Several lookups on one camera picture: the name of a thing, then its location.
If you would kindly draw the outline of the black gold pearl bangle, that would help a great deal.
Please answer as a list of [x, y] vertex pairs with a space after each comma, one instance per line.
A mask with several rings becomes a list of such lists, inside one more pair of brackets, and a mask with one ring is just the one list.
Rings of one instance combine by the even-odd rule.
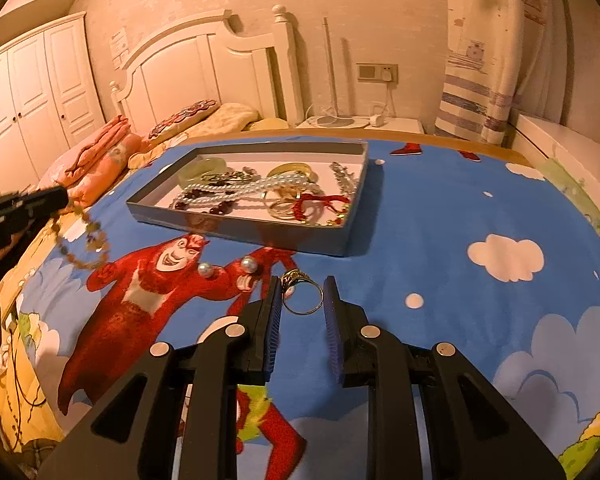
[[242, 170], [227, 169], [224, 172], [206, 172], [200, 177], [203, 184], [212, 186], [246, 185], [260, 179], [260, 174], [249, 167], [244, 167]]

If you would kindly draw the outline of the white floor lamp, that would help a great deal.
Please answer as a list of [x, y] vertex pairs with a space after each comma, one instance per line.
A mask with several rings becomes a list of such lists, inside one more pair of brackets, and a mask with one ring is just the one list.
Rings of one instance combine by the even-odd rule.
[[335, 66], [334, 60], [332, 59], [332, 42], [330, 41], [329, 24], [328, 18], [326, 18], [326, 16], [322, 18], [322, 29], [324, 34], [324, 49], [326, 58], [326, 72], [328, 79], [330, 107], [327, 110], [325, 110], [324, 113], [321, 114], [321, 116], [317, 117], [316, 124], [320, 128], [351, 128], [354, 124], [354, 120], [351, 117], [343, 117], [339, 113]]

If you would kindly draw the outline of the large pearl earring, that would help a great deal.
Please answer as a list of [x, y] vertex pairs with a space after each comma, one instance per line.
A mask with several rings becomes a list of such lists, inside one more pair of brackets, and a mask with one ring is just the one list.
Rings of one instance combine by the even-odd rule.
[[214, 265], [208, 262], [199, 263], [197, 266], [197, 272], [202, 278], [208, 280], [214, 275]]
[[259, 263], [256, 258], [250, 255], [246, 255], [240, 260], [240, 268], [248, 274], [256, 273], [259, 267]]

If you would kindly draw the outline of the white bedside table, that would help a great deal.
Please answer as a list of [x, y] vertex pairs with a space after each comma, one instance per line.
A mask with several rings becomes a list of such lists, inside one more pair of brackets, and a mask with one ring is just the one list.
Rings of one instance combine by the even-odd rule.
[[387, 117], [379, 114], [370, 117], [312, 116], [302, 122], [299, 128], [368, 129], [425, 134], [425, 129], [418, 119]]

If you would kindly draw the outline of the blue cartoon bedsheet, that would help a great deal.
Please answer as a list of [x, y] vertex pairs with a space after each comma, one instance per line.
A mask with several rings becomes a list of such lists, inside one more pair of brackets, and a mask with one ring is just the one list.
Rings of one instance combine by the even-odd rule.
[[[283, 302], [274, 367], [237, 388], [234, 479], [369, 479], [368, 390], [332, 367], [324, 281], [404, 344], [447, 341], [558, 459], [563, 479], [600, 479], [600, 237], [531, 167], [468, 151], [370, 141], [352, 245], [342, 257], [136, 221], [126, 201], [189, 146], [171, 148], [79, 216], [54, 222], [16, 301], [10, 365], [34, 373], [58, 444], [154, 344], [200, 344], [268, 294]], [[340, 192], [302, 174], [182, 188], [171, 207], [225, 216], [259, 191], [277, 219], [311, 202], [342, 220]], [[240, 268], [253, 256], [256, 273]], [[214, 265], [206, 280], [199, 263]]]

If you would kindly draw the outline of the white wardrobe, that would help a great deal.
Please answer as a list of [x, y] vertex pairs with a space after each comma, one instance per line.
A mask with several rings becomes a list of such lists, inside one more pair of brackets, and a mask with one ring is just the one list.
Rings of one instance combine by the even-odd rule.
[[83, 12], [0, 47], [0, 194], [35, 188], [60, 155], [104, 123]]

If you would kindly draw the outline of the folded pink quilt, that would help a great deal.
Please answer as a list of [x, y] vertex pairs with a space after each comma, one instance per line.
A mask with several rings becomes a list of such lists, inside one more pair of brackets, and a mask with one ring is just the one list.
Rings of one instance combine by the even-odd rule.
[[117, 181], [129, 158], [143, 144], [129, 119], [118, 115], [56, 159], [38, 182], [38, 189], [61, 185], [81, 207], [92, 206]]

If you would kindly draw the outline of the white wooden headboard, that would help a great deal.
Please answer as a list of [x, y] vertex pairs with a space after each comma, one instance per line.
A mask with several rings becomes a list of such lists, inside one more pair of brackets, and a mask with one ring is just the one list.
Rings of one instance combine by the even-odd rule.
[[232, 12], [186, 16], [153, 32], [121, 66], [111, 101], [139, 133], [202, 99], [245, 104], [262, 118], [304, 121], [294, 24], [276, 4], [266, 34], [238, 36]]

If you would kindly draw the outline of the wall socket panel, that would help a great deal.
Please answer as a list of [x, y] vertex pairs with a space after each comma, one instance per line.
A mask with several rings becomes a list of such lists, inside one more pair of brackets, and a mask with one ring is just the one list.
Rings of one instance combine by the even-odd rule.
[[[382, 80], [381, 72], [384, 67], [390, 67], [393, 73], [393, 82]], [[396, 64], [358, 63], [356, 76], [359, 82], [378, 82], [378, 84], [396, 84], [398, 82], [398, 66]]]

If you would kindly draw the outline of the white power adapter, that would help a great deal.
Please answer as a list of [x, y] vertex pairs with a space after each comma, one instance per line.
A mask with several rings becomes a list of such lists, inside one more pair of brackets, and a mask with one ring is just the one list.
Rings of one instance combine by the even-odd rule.
[[385, 123], [385, 117], [381, 114], [376, 114], [370, 116], [370, 126], [374, 128], [379, 128]]

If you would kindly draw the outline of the cream shell pattern pillow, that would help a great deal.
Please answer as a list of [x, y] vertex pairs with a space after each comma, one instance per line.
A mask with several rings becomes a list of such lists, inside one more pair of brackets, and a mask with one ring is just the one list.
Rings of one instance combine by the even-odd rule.
[[208, 118], [197, 122], [189, 128], [182, 130], [175, 136], [160, 142], [151, 141], [148, 148], [132, 155], [128, 160], [129, 170], [140, 169], [148, 166], [159, 158], [169, 148], [175, 148], [187, 142], [196, 142], [205, 136], [218, 136], [244, 130], [250, 122], [256, 122], [259, 113], [250, 106], [239, 103], [222, 104]]

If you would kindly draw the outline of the patterned cream curtain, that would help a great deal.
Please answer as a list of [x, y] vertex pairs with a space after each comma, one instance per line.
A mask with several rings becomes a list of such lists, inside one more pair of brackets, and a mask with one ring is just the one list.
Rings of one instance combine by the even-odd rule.
[[567, 61], [562, 0], [448, 0], [448, 54], [434, 131], [498, 145], [512, 110], [558, 122]]

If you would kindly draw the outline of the green jade bangle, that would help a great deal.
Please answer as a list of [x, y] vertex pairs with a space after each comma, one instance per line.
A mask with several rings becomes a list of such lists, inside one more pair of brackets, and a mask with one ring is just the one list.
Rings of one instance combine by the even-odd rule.
[[207, 174], [224, 174], [227, 164], [221, 157], [197, 156], [182, 169], [178, 170], [178, 184], [181, 188], [200, 183]]

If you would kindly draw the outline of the grey shallow cardboard tray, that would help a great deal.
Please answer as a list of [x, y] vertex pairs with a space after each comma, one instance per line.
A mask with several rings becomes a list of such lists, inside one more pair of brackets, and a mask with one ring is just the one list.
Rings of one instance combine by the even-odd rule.
[[[171, 207], [181, 187], [178, 173], [197, 158], [220, 158], [233, 169], [245, 167], [266, 176], [285, 162], [304, 162], [317, 176], [317, 185], [326, 195], [340, 192], [335, 171], [338, 162], [356, 181], [350, 197], [349, 210], [342, 220], [337, 215], [311, 202], [303, 210], [309, 221], [295, 218], [277, 219], [268, 212], [268, 205], [277, 200], [272, 192], [259, 191], [247, 196], [225, 216], [209, 214], [208, 205], [189, 210]], [[190, 146], [177, 159], [166, 165], [126, 201], [132, 217], [154, 226], [195, 232], [263, 246], [312, 252], [312, 254], [342, 257], [352, 245], [355, 215], [362, 196], [368, 166], [368, 144], [364, 141], [273, 140], [257, 143]]]

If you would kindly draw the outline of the yellow pillow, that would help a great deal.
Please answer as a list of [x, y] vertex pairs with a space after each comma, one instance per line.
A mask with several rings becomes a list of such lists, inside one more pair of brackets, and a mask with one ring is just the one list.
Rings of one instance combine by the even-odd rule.
[[262, 130], [287, 130], [291, 125], [286, 120], [280, 118], [263, 118], [256, 122], [250, 122], [245, 126], [245, 131], [262, 131]]

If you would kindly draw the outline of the white window sill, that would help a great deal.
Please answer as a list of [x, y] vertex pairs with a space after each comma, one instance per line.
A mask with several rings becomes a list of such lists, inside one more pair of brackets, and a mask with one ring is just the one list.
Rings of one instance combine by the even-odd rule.
[[513, 111], [515, 129], [547, 158], [557, 160], [600, 208], [600, 144], [565, 126]]

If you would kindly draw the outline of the embroidered round cushion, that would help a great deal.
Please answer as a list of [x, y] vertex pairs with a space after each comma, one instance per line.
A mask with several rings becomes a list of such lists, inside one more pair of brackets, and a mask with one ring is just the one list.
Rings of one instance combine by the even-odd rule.
[[148, 134], [149, 140], [169, 139], [176, 136], [187, 128], [202, 122], [211, 114], [216, 112], [220, 104], [215, 100], [200, 100], [186, 106], [170, 117], [158, 122]]

